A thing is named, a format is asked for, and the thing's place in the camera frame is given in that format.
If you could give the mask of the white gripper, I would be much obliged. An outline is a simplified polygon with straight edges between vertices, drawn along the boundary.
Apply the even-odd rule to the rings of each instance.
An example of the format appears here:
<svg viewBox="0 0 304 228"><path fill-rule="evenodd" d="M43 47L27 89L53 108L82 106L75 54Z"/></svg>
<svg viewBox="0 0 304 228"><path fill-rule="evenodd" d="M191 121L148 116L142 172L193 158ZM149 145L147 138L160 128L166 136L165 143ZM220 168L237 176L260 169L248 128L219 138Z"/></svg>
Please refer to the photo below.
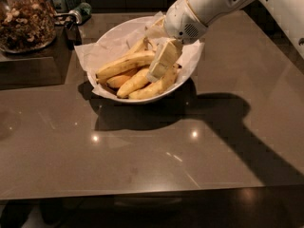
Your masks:
<svg viewBox="0 0 304 228"><path fill-rule="evenodd" d="M206 31L207 27L192 11L188 0L177 0L167 11L165 18L162 16L145 28L145 36L148 38L161 38L166 34L175 38L167 38L157 45L155 57L146 75L148 81L158 81L181 57L182 44L193 44Z"/></svg>

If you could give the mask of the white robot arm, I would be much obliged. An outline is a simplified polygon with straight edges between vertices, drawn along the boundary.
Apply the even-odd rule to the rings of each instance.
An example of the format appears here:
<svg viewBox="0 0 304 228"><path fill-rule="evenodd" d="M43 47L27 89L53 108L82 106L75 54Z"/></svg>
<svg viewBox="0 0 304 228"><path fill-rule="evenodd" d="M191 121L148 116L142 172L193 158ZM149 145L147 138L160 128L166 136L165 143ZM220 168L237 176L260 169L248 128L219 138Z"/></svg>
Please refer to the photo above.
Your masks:
<svg viewBox="0 0 304 228"><path fill-rule="evenodd" d="M220 17L260 4L272 16L298 54L304 57L304 0L176 0L163 16L160 26L147 29L150 38L164 38L176 44L177 51L162 43L147 74L158 81L177 62L184 45L200 39Z"/></svg>

